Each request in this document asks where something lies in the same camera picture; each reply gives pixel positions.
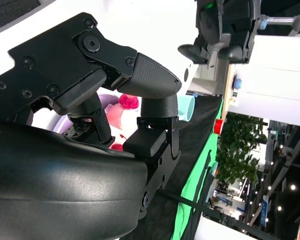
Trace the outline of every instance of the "white panel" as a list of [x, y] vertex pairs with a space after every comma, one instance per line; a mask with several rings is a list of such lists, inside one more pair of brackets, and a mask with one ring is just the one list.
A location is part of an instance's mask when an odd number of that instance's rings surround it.
[[300, 101], [300, 72], [244, 65], [238, 71], [241, 92]]
[[239, 231], [233, 230], [227, 226], [201, 217], [194, 240], [216, 240], [216, 239], [231, 239], [231, 240], [255, 240]]
[[239, 105], [231, 105], [229, 111], [300, 126], [300, 101], [296, 100], [240, 92]]
[[300, 72], [300, 37], [255, 36], [249, 64]]

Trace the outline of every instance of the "blue sign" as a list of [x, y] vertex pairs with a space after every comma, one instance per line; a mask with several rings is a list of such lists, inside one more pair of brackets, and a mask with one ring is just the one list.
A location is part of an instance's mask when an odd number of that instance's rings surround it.
[[261, 218], [260, 218], [260, 225], [266, 226], [266, 219], [268, 214], [268, 201], [269, 197], [266, 195], [262, 196], [262, 205], [261, 205]]
[[225, 197], [223, 197], [223, 196], [218, 196], [218, 199], [219, 199], [221, 202], [225, 203], [226, 206], [231, 206], [231, 207], [232, 207], [232, 201], [229, 200], [228, 198], [225, 198]]

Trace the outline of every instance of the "screw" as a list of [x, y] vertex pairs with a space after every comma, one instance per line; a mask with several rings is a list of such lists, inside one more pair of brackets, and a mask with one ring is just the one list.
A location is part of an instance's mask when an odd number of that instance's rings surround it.
[[146, 192], [143, 196], [142, 205], [146, 208], [149, 206], [149, 204], [150, 204], [149, 193]]
[[89, 52], [95, 53], [99, 51], [101, 44], [98, 38], [95, 36], [86, 36], [83, 39], [83, 46], [85, 49], [87, 49]]
[[32, 97], [32, 91], [28, 89], [22, 90], [22, 96], [26, 99], [29, 99]]
[[24, 56], [23, 58], [21, 58], [21, 64], [25, 68], [31, 68], [34, 65], [34, 63], [34, 60], [29, 56]]
[[5, 84], [3, 81], [0, 81], [0, 90], [5, 90], [7, 88], [7, 84]]
[[57, 85], [49, 85], [48, 88], [47, 88], [47, 91], [50, 95], [54, 96], [54, 95], [57, 95], [59, 93], [59, 87]]
[[90, 18], [86, 18], [86, 19], [83, 21], [83, 23], [84, 23], [84, 25], [85, 25], [88, 29], [92, 28], [92, 27], [95, 25], [94, 21], [93, 21], [92, 19], [90, 19]]
[[135, 64], [135, 60], [131, 57], [127, 57], [126, 60], [125, 60], [125, 63], [128, 65], [128, 66], [133, 66]]

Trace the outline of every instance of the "textured fingertip pad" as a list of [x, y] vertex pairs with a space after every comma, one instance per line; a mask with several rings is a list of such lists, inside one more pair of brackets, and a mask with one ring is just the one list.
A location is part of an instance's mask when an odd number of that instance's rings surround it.
[[178, 115], [177, 95], [161, 99], [142, 98], [141, 117], [172, 118]]
[[147, 99], [162, 99], [176, 94], [181, 81], [153, 59], [138, 53], [132, 77], [117, 90]]

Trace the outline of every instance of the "white wall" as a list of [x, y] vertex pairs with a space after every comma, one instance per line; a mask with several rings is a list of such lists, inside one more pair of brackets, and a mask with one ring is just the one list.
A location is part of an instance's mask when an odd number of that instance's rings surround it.
[[300, 126], [300, 37], [254, 40], [250, 63], [235, 66], [242, 88], [229, 111]]

